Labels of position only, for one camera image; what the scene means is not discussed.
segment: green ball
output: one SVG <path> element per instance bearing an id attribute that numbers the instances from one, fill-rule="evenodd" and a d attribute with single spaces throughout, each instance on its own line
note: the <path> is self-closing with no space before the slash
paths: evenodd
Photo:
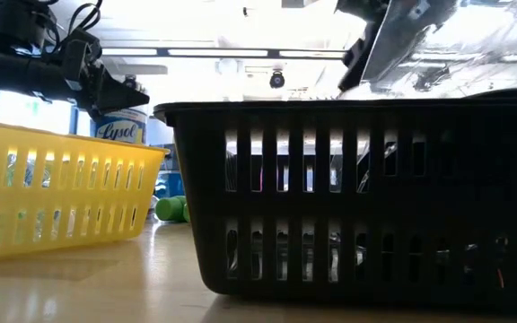
<path id="1" fill-rule="evenodd" d="M 174 196 L 174 197 L 178 198 L 183 205 L 185 205 L 187 203 L 187 198 L 184 196 Z"/>
<path id="2" fill-rule="evenodd" d="M 183 221 L 183 204 L 178 198 L 162 198 L 154 208 L 161 221 Z"/>
<path id="3" fill-rule="evenodd" d="M 190 213 L 188 212 L 188 205 L 185 205 L 183 208 L 183 218 L 185 218 L 185 221 L 187 221 L 187 223 L 190 223 Z"/>

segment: black cable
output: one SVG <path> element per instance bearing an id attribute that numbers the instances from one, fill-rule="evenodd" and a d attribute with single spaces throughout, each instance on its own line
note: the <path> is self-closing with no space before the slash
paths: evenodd
<path id="1" fill-rule="evenodd" d="M 71 31 L 73 31 L 75 20 L 77 19 L 77 16 L 85 9 L 92 7 L 93 9 L 87 16 L 77 25 L 76 28 L 81 28 L 84 31 L 89 30 L 90 28 L 94 27 L 97 23 L 99 23 L 99 20 L 101 19 L 101 5 L 103 4 L 103 0 L 97 0 L 97 4 L 82 4 L 80 5 L 71 16 L 71 20 L 69 21 L 69 28 L 67 29 L 67 36 L 61 40 L 53 49 L 53 53 L 55 53 L 57 50 L 61 49 L 61 47 L 65 44 L 66 39 L 71 34 Z"/>
<path id="2" fill-rule="evenodd" d="M 40 1 L 44 5 L 53 5 L 59 2 L 59 0 L 47 0 L 47 1 Z"/>
<path id="3" fill-rule="evenodd" d="M 43 14 L 43 13 L 34 13 L 36 15 L 38 15 L 39 17 L 42 17 L 43 19 L 45 19 L 45 21 L 47 22 L 47 34 L 49 35 L 49 31 L 52 31 L 53 32 L 53 42 L 55 43 L 55 47 L 53 48 L 53 50 L 51 51 L 51 53 L 55 53 L 55 51 L 57 50 L 57 47 L 59 46 L 59 42 L 60 42 L 60 38 L 59 38 L 59 30 L 57 28 L 57 24 L 51 19 L 51 17 L 49 17 L 48 15 L 46 14 Z"/>
<path id="4" fill-rule="evenodd" d="M 103 4 L 103 0 L 97 0 L 97 4 L 82 4 L 81 6 L 79 6 L 73 13 L 73 16 L 71 16 L 71 21 L 69 22 L 68 32 L 71 33 L 71 31 L 73 30 L 75 20 L 77 19 L 77 16 L 79 15 L 79 13 L 81 13 L 83 10 L 90 8 L 90 7 L 93 7 L 93 9 L 79 23 L 79 25 L 77 25 L 77 28 L 82 28 L 84 30 L 88 30 L 89 28 L 91 28 L 92 26 L 97 24 L 97 22 L 99 22 L 99 19 L 101 18 L 101 5 L 102 4 Z M 89 23 L 93 18 L 95 18 L 95 21 L 92 22 L 92 26 L 91 27 L 86 26 L 87 23 Z"/>

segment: wooden table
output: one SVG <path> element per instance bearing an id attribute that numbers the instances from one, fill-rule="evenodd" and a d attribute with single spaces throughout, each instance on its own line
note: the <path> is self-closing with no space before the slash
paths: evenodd
<path id="1" fill-rule="evenodd" d="M 218 296 L 187 224 L 148 221 L 135 240 L 0 260 L 0 322 L 514 322 L 458 314 L 313 307 Z"/>

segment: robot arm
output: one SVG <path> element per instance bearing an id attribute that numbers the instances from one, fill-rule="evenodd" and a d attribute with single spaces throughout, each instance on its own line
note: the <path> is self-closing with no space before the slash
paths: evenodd
<path id="1" fill-rule="evenodd" d="M 337 10 L 364 19 L 364 39 L 346 52 L 338 88 L 377 83 L 411 55 L 430 29 L 440 29 L 460 6 L 508 6 L 517 0 L 339 0 Z"/>
<path id="2" fill-rule="evenodd" d="M 80 24 L 58 40 L 49 9 L 55 2 L 0 0 L 0 90 L 47 101 L 69 100 L 92 118 L 147 104 L 147 95 L 114 80 L 99 61 L 100 42 L 87 31 L 96 22 Z M 96 17 L 100 6 L 101 2 L 95 6 Z M 46 46 L 50 31 L 54 46 Z"/>

